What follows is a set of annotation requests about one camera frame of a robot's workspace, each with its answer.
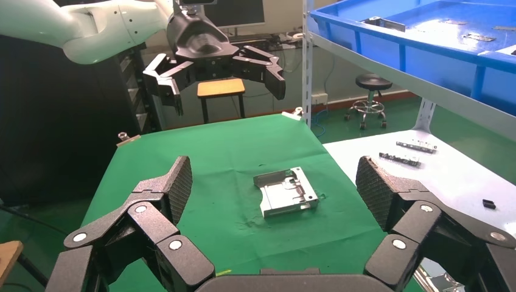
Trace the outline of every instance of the white shelf frame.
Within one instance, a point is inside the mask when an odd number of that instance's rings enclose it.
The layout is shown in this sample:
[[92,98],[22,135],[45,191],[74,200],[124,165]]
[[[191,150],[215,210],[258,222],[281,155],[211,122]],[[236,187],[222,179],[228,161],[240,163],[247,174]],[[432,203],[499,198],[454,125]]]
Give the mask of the white shelf frame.
[[310,126],[312,117],[312,63],[313,46],[331,52],[369,72],[378,74],[423,97],[417,116],[415,130],[430,132],[430,123],[436,104],[450,110],[478,125],[486,127],[512,141],[516,141],[516,117],[485,105],[460,93],[435,85],[415,76],[366,58],[339,44],[333,43],[322,36],[308,30],[308,18],[313,10],[313,0],[304,0],[303,6],[303,118]]

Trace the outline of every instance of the blue cable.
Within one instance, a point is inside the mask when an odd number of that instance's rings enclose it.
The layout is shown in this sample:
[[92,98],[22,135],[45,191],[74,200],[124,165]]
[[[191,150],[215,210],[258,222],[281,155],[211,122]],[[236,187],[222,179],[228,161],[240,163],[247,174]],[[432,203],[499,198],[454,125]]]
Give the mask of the blue cable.
[[315,116],[312,117],[312,126],[320,127],[322,129],[322,132],[320,134],[315,135],[317,138],[321,137],[322,135],[324,135],[324,133],[326,133],[326,128],[324,128],[324,126],[319,123],[319,119],[321,118],[320,115],[322,113],[326,113],[326,116],[324,117],[327,117],[330,114],[328,111],[328,106],[326,106],[326,109],[323,109],[322,111],[316,113]]

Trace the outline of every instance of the black cabinet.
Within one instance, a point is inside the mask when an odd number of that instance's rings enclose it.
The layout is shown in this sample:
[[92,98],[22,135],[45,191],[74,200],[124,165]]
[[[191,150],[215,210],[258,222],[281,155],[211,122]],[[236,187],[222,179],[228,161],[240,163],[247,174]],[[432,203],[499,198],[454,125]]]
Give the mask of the black cabinet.
[[139,49],[91,65],[0,36],[0,198],[6,205],[93,196],[117,134],[153,129]]

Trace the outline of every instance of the blue plastic bin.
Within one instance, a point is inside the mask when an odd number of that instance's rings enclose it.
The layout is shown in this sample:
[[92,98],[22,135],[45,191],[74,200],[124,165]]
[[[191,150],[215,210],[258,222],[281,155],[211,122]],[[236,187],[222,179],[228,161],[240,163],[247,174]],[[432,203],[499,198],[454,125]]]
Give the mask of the blue plastic bin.
[[[311,16],[334,43],[516,116],[516,0],[345,0]],[[373,16],[406,31],[361,23]]]

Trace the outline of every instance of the table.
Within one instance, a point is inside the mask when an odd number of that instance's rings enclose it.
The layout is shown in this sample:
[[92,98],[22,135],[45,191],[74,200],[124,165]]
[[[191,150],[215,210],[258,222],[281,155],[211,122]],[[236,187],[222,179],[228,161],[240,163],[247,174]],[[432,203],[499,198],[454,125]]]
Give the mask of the table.
[[[435,154],[396,146],[396,142],[425,141],[438,147]],[[324,144],[343,172],[353,181],[360,157],[373,157],[392,175],[419,180],[443,203],[471,217],[503,229],[516,237],[516,186],[476,163],[426,131],[408,130]],[[419,156],[414,168],[379,158],[378,153]],[[485,208],[482,199],[494,201],[496,210]],[[444,270],[429,260],[422,266],[431,276]]]
[[[384,238],[352,181],[306,124],[282,115],[148,134],[118,148],[83,224],[119,207],[136,186],[190,156],[193,186],[178,227],[214,263],[216,272],[257,274],[261,268],[362,273]],[[301,167],[319,206],[263,219],[253,176]],[[138,260],[111,291],[162,291]],[[412,281],[406,291],[420,291]]]

